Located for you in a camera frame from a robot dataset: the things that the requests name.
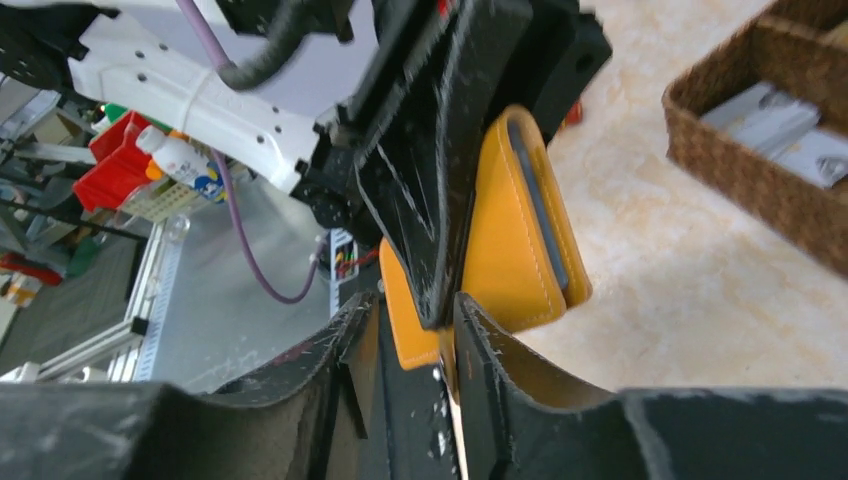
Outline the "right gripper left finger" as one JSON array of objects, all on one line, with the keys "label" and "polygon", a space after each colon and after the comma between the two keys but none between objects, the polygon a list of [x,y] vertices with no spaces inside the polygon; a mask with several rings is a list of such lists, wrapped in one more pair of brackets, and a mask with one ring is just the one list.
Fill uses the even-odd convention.
[{"label": "right gripper left finger", "polygon": [[368,439],[380,300],[211,394],[167,383],[5,384],[5,479],[350,479]]}]

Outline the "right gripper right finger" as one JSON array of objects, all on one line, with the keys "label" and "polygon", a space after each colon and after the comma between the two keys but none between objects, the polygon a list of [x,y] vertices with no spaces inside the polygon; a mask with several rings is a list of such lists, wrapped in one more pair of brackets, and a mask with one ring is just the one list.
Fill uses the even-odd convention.
[{"label": "right gripper right finger", "polygon": [[609,392],[454,303],[473,479],[843,479],[847,394],[798,388]]}]

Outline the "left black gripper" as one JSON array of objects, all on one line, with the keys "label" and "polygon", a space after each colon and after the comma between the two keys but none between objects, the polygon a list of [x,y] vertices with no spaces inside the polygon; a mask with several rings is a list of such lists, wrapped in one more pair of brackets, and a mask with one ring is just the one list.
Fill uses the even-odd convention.
[{"label": "left black gripper", "polygon": [[610,59],[577,1],[376,1],[378,50],[343,125],[366,138],[362,197],[406,275],[421,326],[449,321],[482,138],[510,105],[550,141]]}]

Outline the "orange leather card holder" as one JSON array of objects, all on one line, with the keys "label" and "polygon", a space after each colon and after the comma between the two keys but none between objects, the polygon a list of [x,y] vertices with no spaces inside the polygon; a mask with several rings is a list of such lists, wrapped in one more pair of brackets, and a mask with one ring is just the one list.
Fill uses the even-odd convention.
[{"label": "orange leather card holder", "polygon": [[591,294],[541,132],[520,106],[482,144],[461,289],[509,333],[548,324]]}]

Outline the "brown wicker divided basket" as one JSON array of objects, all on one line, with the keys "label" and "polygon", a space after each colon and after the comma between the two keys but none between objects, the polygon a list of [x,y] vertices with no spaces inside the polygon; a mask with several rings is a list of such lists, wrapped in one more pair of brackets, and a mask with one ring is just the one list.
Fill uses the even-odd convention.
[{"label": "brown wicker divided basket", "polygon": [[669,158],[847,273],[843,1],[776,1],[666,88]]}]

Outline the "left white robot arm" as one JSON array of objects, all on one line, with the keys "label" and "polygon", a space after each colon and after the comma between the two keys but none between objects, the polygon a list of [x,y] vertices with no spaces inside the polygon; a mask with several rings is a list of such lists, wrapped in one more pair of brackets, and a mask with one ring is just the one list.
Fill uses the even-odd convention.
[{"label": "left white robot arm", "polygon": [[512,105],[555,133],[612,54],[576,1],[376,1],[377,51],[331,121],[256,94],[310,34],[350,42],[348,1],[180,1],[208,45],[208,20],[264,45],[244,62],[202,65],[159,39],[127,1],[5,1],[1,70],[28,86],[116,103],[238,160],[303,202],[344,198],[318,166],[347,135],[375,232],[394,248],[420,324],[449,322],[460,287],[484,132]]}]

